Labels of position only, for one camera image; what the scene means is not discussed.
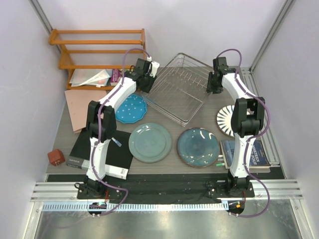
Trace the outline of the white blue striped plate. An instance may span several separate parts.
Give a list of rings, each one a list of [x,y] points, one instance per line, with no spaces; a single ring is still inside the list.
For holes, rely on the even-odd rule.
[[[231,128],[231,118],[234,110],[234,105],[227,105],[221,108],[216,116],[217,126],[227,136],[235,137]]]

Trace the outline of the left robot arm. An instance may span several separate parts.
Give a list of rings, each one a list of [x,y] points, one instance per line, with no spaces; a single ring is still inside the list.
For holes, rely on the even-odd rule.
[[[150,92],[159,66],[151,57],[139,58],[132,70],[122,72],[120,82],[104,98],[88,105],[86,130],[90,132],[90,166],[84,185],[96,199],[102,198],[108,187],[103,179],[108,146],[117,130],[116,110],[136,90]]]

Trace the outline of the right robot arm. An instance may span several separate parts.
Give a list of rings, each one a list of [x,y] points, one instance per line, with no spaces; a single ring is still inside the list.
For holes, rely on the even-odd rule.
[[[208,74],[206,91],[220,94],[226,89],[234,100],[231,129],[235,134],[234,157],[227,173],[225,191],[238,196],[249,188],[249,161],[254,137],[264,125],[265,100],[254,95],[242,82],[236,69],[227,64],[225,57],[213,59],[213,71]]]

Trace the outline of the wire dish rack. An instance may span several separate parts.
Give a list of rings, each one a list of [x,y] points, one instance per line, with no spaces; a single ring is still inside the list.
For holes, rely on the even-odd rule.
[[[160,67],[152,89],[142,97],[155,110],[186,126],[210,95],[206,92],[210,72],[211,66],[178,53]]]

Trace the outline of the dark blue glazed plate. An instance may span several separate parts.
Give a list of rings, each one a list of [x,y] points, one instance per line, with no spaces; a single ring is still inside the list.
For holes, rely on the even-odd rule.
[[[181,133],[176,143],[176,151],[185,164],[204,168],[217,160],[220,147],[213,133],[204,128],[193,127]]]

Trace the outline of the blue polka dot plate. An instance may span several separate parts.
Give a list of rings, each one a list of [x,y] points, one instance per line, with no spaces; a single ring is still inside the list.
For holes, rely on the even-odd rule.
[[[147,113],[147,103],[136,94],[128,96],[116,111],[116,120],[121,123],[136,123]]]

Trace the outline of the grey-green ceramic plate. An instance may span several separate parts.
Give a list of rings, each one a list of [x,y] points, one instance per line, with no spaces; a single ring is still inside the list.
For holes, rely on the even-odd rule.
[[[129,137],[129,150],[134,158],[145,163],[164,159],[171,150],[172,137],[158,123],[145,123],[133,130]]]

